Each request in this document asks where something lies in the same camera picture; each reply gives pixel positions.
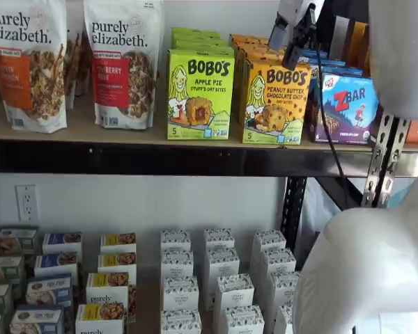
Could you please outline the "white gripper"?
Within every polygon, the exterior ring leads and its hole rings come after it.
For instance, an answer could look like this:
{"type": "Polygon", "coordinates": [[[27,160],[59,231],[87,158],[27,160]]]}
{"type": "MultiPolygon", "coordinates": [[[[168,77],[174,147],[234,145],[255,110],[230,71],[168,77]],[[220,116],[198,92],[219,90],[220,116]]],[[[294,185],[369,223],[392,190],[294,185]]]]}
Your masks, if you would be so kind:
{"type": "Polygon", "coordinates": [[[315,36],[315,23],[318,21],[324,3],[325,0],[281,0],[279,2],[277,16],[268,39],[268,47],[270,49],[280,49],[288,33],[288,24],[294,26],[292,38],[288,42],[282,61],[282,65],[286,69],[295,69],[304,46],[315,36]],[[315,6],[315,23],[301,21],[311,4],[315,6]]]}

